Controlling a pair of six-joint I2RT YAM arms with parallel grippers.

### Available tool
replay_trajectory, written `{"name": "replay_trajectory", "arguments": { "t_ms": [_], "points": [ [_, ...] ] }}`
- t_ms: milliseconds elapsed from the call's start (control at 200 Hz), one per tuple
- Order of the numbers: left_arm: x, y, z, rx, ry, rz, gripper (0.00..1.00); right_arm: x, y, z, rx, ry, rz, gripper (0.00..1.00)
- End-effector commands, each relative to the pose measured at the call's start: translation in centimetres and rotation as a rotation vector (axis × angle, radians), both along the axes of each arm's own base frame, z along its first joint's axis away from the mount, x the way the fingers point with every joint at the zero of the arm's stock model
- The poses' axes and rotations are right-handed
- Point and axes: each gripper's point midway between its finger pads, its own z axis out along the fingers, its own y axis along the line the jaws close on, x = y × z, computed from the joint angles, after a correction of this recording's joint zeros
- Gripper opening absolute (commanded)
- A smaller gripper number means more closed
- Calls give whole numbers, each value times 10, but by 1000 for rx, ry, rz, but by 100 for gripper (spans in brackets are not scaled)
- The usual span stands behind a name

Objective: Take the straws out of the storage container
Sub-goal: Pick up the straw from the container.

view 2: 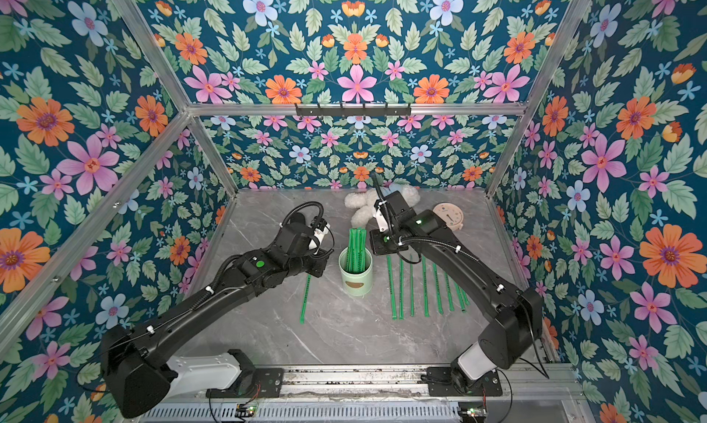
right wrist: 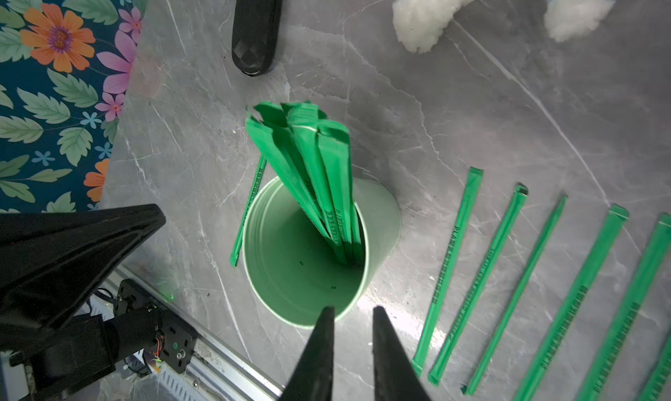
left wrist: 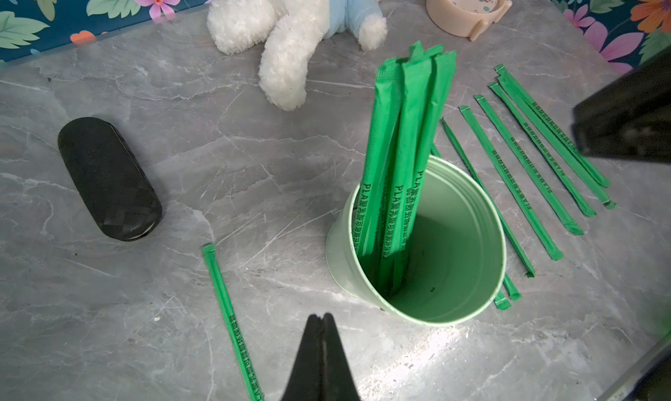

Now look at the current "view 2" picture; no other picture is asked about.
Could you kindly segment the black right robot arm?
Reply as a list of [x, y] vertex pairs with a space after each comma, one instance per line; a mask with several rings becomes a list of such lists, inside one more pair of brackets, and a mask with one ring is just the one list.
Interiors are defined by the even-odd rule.
[[542, 299], [532, 289], [521, 290], [471, 253], [449, 227], [449, 215], [415, 211], [399, 191], [376, 191], [369, 232], [375, 255], [392, 255], [410, 248], [441, 268], [467, 294], [488, 321], [476, 343], [451, 363], [451, 385], [470, 393], [486, 374], [508, 369], [542, 334]]

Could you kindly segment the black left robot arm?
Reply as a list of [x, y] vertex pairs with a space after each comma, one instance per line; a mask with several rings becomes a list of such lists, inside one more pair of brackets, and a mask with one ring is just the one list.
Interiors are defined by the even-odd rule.
[[170, 396], [202, 390], [240, 397], [257, 393], [256, 370], [243, 351], [205, 357], [177, 353], [204, 329], [288, 277], [322, 276], [331, 252], [321, 244], [329, 231], [322, 214], [307, 220], [293, 209], [268, 246], [228, 257], [215, 278], [188, 299], [131, 329], [108, 331], [99, 350], [101, 376], [121, 415], [141, 417]]

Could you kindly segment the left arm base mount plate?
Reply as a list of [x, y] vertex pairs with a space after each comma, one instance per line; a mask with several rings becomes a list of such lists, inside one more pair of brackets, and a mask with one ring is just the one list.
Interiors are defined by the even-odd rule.
[[277, 398], [284, 383], [282, 368], [245, 368], [226, 389], [209, 389], [206, 396], [212, 399]]

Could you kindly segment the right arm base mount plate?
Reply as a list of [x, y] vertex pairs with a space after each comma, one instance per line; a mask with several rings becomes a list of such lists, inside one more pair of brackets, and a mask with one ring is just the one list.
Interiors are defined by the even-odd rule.
[[477, 380], [469, 380], [457, 368], [428, 367], [421, 375], [421, 382], [427, 385], [428, 393], [433, 397], [499, 397], [504, 393], [497, 371], [488, 371]]

